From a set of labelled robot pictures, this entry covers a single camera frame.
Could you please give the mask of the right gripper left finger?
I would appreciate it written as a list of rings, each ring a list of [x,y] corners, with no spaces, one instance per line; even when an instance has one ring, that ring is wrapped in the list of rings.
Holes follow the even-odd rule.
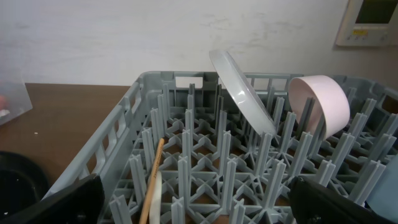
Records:
[[[1,220],[1,223],[97,223],[104,198],[100,176],[91,174]]]

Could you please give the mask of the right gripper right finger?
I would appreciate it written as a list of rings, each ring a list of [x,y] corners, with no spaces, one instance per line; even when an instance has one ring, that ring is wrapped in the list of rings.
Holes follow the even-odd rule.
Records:
[[[304,176],[292,179],[288,196],[297,223],[393,224]]]

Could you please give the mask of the light blue cup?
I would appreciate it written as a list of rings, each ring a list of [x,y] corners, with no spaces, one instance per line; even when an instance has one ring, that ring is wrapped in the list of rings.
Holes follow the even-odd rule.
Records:
[[[370,193],[367,203],[378,215],[397,223],[398,191],[397,156],[386,166],[382,176]]]

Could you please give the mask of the white plastic fork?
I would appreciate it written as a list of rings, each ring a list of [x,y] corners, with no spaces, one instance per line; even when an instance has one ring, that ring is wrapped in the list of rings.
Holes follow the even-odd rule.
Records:
[[[158,171],[155,180],[155,189],[149,210],[150,224],[160,224],[161,200],[162,200],[162,174],[160,171]]]

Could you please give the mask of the pink bowl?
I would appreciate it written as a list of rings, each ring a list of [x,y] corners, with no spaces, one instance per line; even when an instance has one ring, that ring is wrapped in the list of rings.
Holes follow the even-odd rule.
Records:
[[[326,126],[323,139],[334,135],[348,124],[350,117],[348,99],[339,84],[328,76],[293,78],[289,83],[288,97],[298,122],[301,120],[307,99],[315,100],[306,132],[313,134],[322,116],[325,117]]]

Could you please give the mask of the wooden chopstick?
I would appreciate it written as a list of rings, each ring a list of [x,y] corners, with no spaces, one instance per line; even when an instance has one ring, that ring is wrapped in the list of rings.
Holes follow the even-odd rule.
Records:
[[[152,172],[151,172],[151,175],[149,178],[149,187],[147,188],[146,197],[144,200],[141,216],[139,219],[139,224],[147,223],[147,219],[148,219],[149,211],[150,211],[150,203],[152,201],[153,194],[154,194],[155,180],[157,177],[157,171],[159,169],[159,164],[160,164],[160,159],[161,159],[163,148],[164,148],[164,138],[160,138],[159,144],[157,146],[157,152],[155,154],[154,164],[152,166]]]

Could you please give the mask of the grey plate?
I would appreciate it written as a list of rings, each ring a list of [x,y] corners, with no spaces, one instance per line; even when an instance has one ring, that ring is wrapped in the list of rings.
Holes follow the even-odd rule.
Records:
[[[224,50],[211,50],[209,57],[226,90],[255,132],[275,136],[273,119],[232,56]]]

